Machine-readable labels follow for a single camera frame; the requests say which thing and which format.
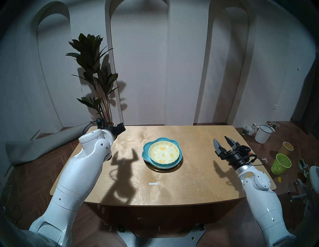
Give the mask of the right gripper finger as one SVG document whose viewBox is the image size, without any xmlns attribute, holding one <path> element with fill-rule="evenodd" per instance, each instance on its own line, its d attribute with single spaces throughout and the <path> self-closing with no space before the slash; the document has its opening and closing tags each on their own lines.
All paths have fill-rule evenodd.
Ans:
<svg viewBox="0 0 319 247">
<path fill-rule="evenodd" d="M 221 155 L 225 155 L 225 153 L 227 152 L 227 150 L 223 148 L 215 138 L 213 139 L 213 146 L 218 157 L 220 157 Z"/>
<path fill-rule="evenodd" d="M 229 146 L 232 148 L 232 150 L 236 150 L 240 147 L 240 144 L 238 142 L 235 142 L 234 140 L 228 138 L 227 136 L 225 136 L 225 140 L 227 141 Z"/>
</svg>

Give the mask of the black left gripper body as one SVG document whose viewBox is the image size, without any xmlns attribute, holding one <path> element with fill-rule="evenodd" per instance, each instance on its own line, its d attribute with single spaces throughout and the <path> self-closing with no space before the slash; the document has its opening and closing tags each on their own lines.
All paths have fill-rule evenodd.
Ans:
<svg viewBox="0 0 319 247">
<path fill-rule="evenodd" d="M 97 119 L 97 128 L 109 131 L 113 136 L 113 140 L 117 138 L 115 127 L 107 125 L 105 119 Z"/>
</svg>

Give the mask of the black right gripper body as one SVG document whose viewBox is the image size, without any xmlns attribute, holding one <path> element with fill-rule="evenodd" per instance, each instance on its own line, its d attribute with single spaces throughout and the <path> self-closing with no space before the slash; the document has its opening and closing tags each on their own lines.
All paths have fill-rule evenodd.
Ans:
<svg viewBox="0 0 319 247">
<path fill-rule="evenodd" d="M 226 150 L 220 147 L 220 158 L 226 160 L 234 170 L 244 166 L 250 159 L 251 148 L 245 145 L 241 145 L 234 151 Z"/>
</svg>

